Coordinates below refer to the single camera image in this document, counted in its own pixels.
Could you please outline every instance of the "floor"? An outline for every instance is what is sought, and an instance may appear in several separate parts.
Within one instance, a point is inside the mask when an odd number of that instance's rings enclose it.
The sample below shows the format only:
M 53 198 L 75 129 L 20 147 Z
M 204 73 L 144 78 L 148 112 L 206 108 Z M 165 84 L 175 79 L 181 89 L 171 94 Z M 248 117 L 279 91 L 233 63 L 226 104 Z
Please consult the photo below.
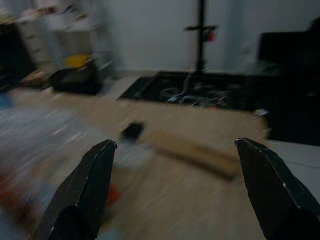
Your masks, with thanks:
M 108 80 L 102 95 L 116 100 L 141 75 L 131 74 L 117 81 Z M 287 164 L 291 172 L 311 191 L 320 203 L 320 146 L 268 140 L 269 147 Z

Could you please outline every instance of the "yellow object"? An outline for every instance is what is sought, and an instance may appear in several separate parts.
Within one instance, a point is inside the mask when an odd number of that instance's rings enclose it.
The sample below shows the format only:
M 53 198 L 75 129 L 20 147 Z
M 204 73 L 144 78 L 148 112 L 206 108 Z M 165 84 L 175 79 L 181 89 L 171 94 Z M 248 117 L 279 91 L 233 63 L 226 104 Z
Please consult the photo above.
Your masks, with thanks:
M 79 53 L 72 56 L 68 56 L 65 59 L 65 66 L 68 68 L 82 68 L 86 65 L 86 60 L 91 58 L 89 53 Z

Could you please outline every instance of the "black stand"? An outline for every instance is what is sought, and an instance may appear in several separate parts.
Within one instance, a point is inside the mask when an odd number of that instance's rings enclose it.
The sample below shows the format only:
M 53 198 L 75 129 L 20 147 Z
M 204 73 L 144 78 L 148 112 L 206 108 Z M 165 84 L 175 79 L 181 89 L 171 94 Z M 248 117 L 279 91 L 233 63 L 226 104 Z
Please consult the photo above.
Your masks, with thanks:
M 196 60 L 196 73 L 203 74 L 205 59 L 204 59 L 204 43 L 206 39 L 204 38 L 205 32 L 214 31 L 218 27 L 216 25 L 205 26 L 205 0 L 199 0 L 198 5 L 198 26 L 188 26 L 186 31 L 198 31 L 197 39 L 197 60 Z

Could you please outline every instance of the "white wall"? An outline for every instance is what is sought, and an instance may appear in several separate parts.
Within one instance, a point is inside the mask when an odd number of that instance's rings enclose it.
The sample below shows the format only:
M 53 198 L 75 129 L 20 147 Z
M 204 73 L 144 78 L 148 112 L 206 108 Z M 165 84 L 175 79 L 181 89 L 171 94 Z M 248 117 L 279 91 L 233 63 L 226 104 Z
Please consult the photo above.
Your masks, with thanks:
M 198 0 L 105 0 L 122 68 L 183 70 L 195 57 Z M 259 34 L 304 31 L 320 16 L 320 0 L 207 0 L 207 24 L 220 25 L 206 46 L 207 67 L 237 71 L 256 56 Z

